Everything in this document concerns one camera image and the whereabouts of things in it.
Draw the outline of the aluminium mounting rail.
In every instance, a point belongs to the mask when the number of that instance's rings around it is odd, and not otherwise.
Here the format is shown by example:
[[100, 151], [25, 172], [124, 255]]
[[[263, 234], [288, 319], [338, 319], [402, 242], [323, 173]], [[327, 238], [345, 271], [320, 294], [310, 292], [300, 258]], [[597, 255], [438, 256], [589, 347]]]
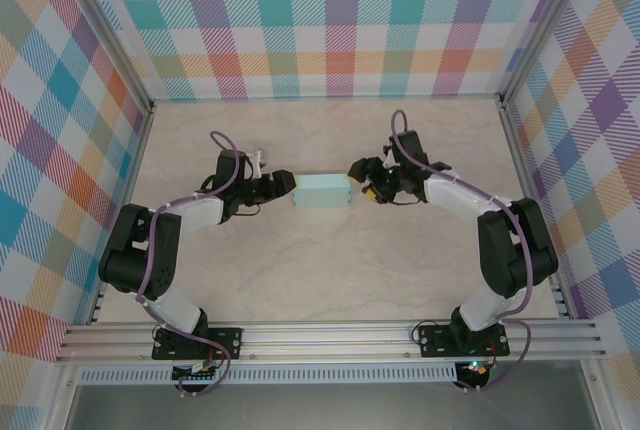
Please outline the aluminium mounting rail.
[[[421, 360], [412, 321], [241, 322], [215, 323], [215, 328], [241, 328], [237, 364], [396, 363]], [[507, 323], [510, 355], [498, 361], [600, 360], [604, 341], [590, 320], [533, 319], [527, 328]], [[151, 364], [149, 322], [94, 323], [71, 326], [56, 362], [67, 365]]]

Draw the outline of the aluminium upright frame post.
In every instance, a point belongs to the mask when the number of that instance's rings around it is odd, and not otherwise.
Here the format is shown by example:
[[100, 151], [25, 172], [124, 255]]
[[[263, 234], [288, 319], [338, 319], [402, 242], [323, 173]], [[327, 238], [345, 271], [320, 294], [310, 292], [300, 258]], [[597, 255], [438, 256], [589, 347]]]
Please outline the aluminium upright frame post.
[[99, 0], [77, 1], [85, 14], [85, 18], [94, 30], [98, 40], [105, 47], [106, 52], [111, 57], [114, 66], [121, 74], [134, 99], [144, 108], [147, 114], [152, 114], [154, 111], [153, 99], [144, 87], [138, 72], [135, 70], [124, 46], [117, 37], [116, 31], [107, 18]]
[[555, 29], [570, 0], [531, 0], [525, 8], [527, 17], [519, 40], [509, 54], [510, 60], [499, 83], [496, 97], [501, 103], [511, 101], [531, 72], [542, 47]]

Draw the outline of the light teal paper box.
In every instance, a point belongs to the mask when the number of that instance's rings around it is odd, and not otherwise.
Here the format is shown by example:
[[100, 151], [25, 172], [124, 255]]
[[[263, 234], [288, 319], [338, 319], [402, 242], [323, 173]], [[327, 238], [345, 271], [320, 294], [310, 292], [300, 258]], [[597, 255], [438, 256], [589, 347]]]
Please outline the light teal paper box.
[[293, 201], [297, 208], [329, 209], [351, 205], [351, 181], [346, 174], [298, 174]]

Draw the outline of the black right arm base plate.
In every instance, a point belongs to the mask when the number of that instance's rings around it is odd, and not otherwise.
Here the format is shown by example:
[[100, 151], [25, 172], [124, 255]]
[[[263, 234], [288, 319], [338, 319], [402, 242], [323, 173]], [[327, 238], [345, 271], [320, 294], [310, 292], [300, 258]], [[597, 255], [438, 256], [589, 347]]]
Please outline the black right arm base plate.
[[423, 358], [504, 357], [510, 355], [505, 327], [495, 324], [479, 332], [456, 333], [450, 325], [422, 325], [418, 343]]

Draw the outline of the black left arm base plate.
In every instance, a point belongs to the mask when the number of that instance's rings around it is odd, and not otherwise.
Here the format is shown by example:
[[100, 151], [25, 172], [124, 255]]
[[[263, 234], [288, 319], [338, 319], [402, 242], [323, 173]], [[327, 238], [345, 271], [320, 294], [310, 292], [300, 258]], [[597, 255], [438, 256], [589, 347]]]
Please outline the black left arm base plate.
[[[223, 352], [208, 343], [180, 336], [175, 332], [157, 327], [152, 332], [153, 347], [151, 358], [153, 360], [221, 360]], [[217, 343], [224, 347], [232, 360], [240, 356], [242, 344], [241, 328], [214, 328], [209, 327], [202, 339]]]

